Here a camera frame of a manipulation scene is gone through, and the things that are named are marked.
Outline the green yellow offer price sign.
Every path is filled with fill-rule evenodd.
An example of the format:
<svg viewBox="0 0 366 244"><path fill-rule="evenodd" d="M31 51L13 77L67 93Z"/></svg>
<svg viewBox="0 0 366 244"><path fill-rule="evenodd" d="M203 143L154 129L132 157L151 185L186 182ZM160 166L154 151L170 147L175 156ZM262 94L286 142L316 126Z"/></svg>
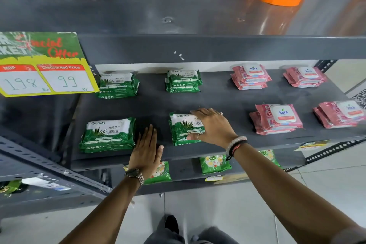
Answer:
<svg viewBox="0 0 366 244"><path fill-rule="evenodd" d="M98 91L75 32L0 32L0 94L4 97Z"/></svg>

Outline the pink wet wipes packet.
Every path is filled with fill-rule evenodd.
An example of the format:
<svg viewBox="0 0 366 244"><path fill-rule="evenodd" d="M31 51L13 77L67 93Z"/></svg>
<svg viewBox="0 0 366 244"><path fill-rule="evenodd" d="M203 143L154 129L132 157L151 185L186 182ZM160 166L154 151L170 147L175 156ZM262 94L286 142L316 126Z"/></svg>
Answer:
<svg viewBox="0 0 366 244"><path fill-rule="evenodd" d="M295 84L316 84L327 81L327 77L317 67L290 67L286 74Z"/></svg>
<svg viewBox="0 0 366 244"><path fill-rule="evenodd" d="M234 66L232 68L238 81L242 83L262 83L272 81L264 66L253 63L245 63L241 66Z"/></svg>
<svg viewBox="0 0 366 244"><path fill-rule="evenodd" d="M239 90L264 89L268 87L267 82L243 83L239 81L235 75L231 75L231 78Z"/></svg>
<svg viewBox="0 0 366 244"><path fill-rule="evenodd" d="M295 131L296 128L274 127L269 130L265 130L261 123L261 117L258 112L251 112L249 116L254 124L256 133L259 135L273 135Z"/></svg>
<svg viewBox="0 0 366 244"><path fill-rule="evenodd" d="M342 123L340 125L335 125L330 121L328 116L323 112L323 110L320 107L313 108L313 112L317 116L318 120L322 123L324 128L326 128L326 129L337 129L337 128L347 128L347 127L358 126L357 122Z"/></svg>
<svg viewBox="0 0 366 244"><path fill-rule="evenodd" d="M295 80L288 73L283 73L283 76L286 78L288 83L295 88L314 88L320 86L324 83L324 80L308 80L308 81L300 81L295 82Z"/></svg>
<svg viewBox="0 0 366 244"><path fill-rule="evenodd" d="M320 109L334 125L366 121L366 112L354 100L323 102Z"/></svg>
<svg viewBox="0 0 366 244"><path fill-rule="evenodd" d="M257 104L255 107L265 130L274 127L303 129L293 104Z"/></svg>

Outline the green wet wipes packet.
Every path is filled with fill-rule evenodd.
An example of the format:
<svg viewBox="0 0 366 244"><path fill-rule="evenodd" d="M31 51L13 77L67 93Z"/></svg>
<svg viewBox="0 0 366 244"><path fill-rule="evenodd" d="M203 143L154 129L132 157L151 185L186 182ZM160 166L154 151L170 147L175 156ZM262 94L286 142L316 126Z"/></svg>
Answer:
<svg viewBox="0 0 366 244"><path fill-rule="evenodd" d="M138 89L126 89L126 88L114 88L114 89L100 89L96 93L98 98L102 99L120 99L135 97L138 93Z"/></svg>
<svg viewBox="0 0 366 244"><path fill-rule="evenodd" d="M135 122L133 117L88 122L79 144L80 151L90 154L133 149Z"/></svg>
<svg viewBox="0 0 366 244"><path fill-rule="evenodd" d="M129 72L102 73L99 78L99 90L101 93L130 92L137 94L140 81L136 74Z"/></svg>
<svg viewBox="0 0 366 244"><path fill-rule="evenodd" d="M200 92L198 86L172 86L169 83L165 84L168 93L197 93Z"/></svg>
<svg viewBox="0 0 366 244"><path fill-rule="evenodd" d="M200 140L188 140L187 136L191 133L205 133L201 120L192 114L174 114L171 112L168 122L174 146L198 143Z"/></svg>
<svg viewBox="0 0 366 244"><path fill-rule="evenodd" d="M199 70L169 70L167 80L172 87L203 85Z"/></svg>

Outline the person's left forearm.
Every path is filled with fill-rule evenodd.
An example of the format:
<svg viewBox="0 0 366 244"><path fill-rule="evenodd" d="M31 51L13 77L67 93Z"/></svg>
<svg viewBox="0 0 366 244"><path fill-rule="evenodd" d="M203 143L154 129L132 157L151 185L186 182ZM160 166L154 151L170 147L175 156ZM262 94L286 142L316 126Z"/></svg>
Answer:
<svg viewBox="0 0 366 244"><path fill-rule="evenodd" d="M59 244L115 244L126 211L139 188L138 178L125 177Z"/></svg>

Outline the black shoe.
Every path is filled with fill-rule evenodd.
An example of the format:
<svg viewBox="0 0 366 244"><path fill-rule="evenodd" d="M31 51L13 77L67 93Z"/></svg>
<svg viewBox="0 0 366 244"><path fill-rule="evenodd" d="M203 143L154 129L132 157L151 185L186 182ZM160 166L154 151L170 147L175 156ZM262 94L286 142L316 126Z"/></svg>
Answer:
<svg viewBox="0 0 366 244"><path fill-rule="evenodd" d="M164 228L170 230L171 232L179 234L179 225L174 215L166 215Z"/></svg>

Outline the grey trousers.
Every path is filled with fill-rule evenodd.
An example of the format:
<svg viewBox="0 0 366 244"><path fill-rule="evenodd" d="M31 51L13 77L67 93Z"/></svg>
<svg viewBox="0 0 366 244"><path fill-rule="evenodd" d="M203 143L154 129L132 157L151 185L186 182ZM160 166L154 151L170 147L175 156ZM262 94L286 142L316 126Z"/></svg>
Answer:
<svg viewBox="0 0 366 244"><path fill-rule="evenodd" d="M185 239L179 233L168 228L159 228L153 232L144 244L186 244ZM198 235L194 235L189 244L239 244L227 233L212 226Z"/></svg>

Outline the green product packet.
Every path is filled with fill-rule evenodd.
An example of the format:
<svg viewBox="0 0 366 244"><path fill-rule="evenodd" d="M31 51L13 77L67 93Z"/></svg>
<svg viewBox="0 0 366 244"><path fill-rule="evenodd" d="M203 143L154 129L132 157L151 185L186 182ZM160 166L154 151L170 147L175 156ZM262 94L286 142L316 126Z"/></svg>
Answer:
<svg viewBox="0 0 366 244"><path fill-rule="evenodd" d="M0 182L0 195L8 195L17 191L21 186L21 180Z"/></svg>

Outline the white shelf label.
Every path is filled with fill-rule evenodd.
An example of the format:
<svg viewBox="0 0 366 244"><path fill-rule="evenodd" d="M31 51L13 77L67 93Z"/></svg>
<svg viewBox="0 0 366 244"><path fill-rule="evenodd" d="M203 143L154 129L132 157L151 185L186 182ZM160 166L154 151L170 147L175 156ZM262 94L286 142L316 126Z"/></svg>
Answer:
<svg viewBox="0 0 366 244"><path fill-rule="evenodd" d="M39 177L24 178L21 180L21 182L26 185L37 186L37 187L51 189L51 190L55 190L55 191L71 190L71 188L69 188L69 187L59 185L53 181L47 181L47 180L41 179Z"/></svg>

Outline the silver metal wristwatch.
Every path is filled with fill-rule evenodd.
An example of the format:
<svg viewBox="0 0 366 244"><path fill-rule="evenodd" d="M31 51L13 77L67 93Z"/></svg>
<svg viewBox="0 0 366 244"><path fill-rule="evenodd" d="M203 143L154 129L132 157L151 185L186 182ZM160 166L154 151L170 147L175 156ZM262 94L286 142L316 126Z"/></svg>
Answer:
<svg viewBox="0 0 366 244"><path fill-rule="evenodd" d="M128 170L125 171L125 176L129 178L136 178L140 183L139 187L143 186L145 183L144 176L138 168L132 168L132 169L129 168Z"/></svg>

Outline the green floral print packet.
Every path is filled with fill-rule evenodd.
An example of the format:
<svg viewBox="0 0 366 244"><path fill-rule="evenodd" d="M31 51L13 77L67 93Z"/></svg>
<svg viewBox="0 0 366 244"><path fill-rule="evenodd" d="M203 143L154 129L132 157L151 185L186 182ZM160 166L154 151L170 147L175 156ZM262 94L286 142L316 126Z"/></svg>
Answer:
<svg viewBox="0 0 366 244"><path fill-rule="evenodd" d="M269 159L272 163L274 163L278 167L282 168L281 165L278 163L272 149L260 150L259 153L261 153L263 156L265 156L267 159Z"/></svg>
<svg viewBox="0 0 366 244"><path fill-rule="evenodd" d="M171 181L171 176L169 173L169 164L168 161L163 161L159 163L156 171L147 179L144 179L144 185L159 183L159 182L167 182Z"/></svg>
<svg viewBox="0 0 366 244"><path fill-rule="evenodd" d="M226 159L226 155L212 155L209 157L199 158L201 170L203 175L220 173L232 168L229 161Z"/></svg>

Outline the grey metal shelf rack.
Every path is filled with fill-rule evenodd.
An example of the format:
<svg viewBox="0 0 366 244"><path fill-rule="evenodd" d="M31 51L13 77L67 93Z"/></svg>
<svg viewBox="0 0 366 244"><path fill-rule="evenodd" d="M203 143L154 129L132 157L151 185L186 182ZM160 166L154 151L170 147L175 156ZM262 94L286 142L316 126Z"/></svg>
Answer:
<svg viewBox="0 0 366 244"><path fill-rule="evenodd" d="M84 155L78 146L89 121L136 118L136 130L157 126L173 180L196 180L193 158L218 154L208 144L174 147L168 115L198 107L222 111L259 149L281 152L316 140L361 140L366 126L322 128L312 107L344 100L335 82L295 89L282 75L291 65L366 59L366 0L303 0L295 7L259 0L0 0L0 31L76 32L90 68L137 72L138 96L103 100L93 94L0 98L0 125L57 154L84 174L122 167L129 150ZM267 88L239 90L232 68L265 67ZM199 70L197 93L168 93L169 70ZM257 104L293 104L303 129L259 135L249 113Z"/></svg>
<svg viewBox="0 0 366 244"><path fill-rule="evenodd" d="M20 194L0 195L0 221L98 205L113 190L60 161L57 154L0 125L0 182L39 177L71 188L55 191L30 185Z"/></svg>

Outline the person's right hand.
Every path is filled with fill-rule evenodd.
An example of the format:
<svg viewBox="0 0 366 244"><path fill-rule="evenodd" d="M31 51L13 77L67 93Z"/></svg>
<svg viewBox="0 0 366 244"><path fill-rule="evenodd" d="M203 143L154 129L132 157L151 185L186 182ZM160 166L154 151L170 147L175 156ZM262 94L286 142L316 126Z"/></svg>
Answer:
<svg viewBox="0 0 366 244"><path fill-rule="evenodd" d="M192 110L191 114L198 117L205 128L205 143L226 149L238 135L234 132L226 117L212 108Z"/></svg>

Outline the square code sticker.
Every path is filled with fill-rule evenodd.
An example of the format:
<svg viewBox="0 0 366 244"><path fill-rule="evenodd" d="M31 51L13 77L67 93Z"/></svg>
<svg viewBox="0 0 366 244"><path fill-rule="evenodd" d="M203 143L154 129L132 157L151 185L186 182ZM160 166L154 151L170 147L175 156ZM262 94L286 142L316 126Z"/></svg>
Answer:
<svg viewBox="0 0 366 244"><path fill-rule="evenodd" d="M366 111L366 89L354 91L350 93L350 97L356 101L356 103Z"/></svg>

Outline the person's right forearm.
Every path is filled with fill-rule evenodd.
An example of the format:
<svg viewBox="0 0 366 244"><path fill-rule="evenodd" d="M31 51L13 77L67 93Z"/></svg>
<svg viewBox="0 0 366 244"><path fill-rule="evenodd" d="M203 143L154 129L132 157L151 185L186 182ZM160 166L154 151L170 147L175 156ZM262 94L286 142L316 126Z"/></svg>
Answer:
<svg viewBox="0 0 366 244"><path fill-rule="evenodd" d="M234 139L227 151L297 244L366 244L366 228L265 158Z"/></svg>

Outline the person's left hand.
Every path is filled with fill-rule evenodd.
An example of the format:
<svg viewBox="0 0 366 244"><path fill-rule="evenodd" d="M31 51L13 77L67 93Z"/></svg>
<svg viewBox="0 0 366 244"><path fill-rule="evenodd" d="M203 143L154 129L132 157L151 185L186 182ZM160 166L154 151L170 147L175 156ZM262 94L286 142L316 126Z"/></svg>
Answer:
<svg viewBox="0 0 366 244"><path fill-rule="evenodd" d="M128 168L138 168L144 178L150 177L159 166L155 162L157 148L157 129L152 124L146 127L143 135L139 134L135 148L133 149Z"/></svg>

